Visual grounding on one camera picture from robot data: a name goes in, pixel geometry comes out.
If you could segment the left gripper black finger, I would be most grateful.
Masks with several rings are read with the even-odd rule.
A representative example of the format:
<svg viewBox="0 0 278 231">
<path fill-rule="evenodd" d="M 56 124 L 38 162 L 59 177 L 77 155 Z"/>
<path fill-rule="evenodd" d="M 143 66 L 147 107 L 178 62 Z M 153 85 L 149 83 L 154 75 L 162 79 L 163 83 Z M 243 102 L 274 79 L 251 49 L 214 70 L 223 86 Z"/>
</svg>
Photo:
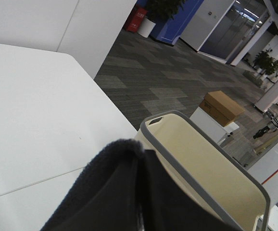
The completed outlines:
<svg viewBox="0 0 278 231">
<path fill-rule="evenodd" d="M 173 181 L 154 150 L 144 150 L 139 160 L 137 198 L 146 231 L 233 231 Z"/>
</svg>

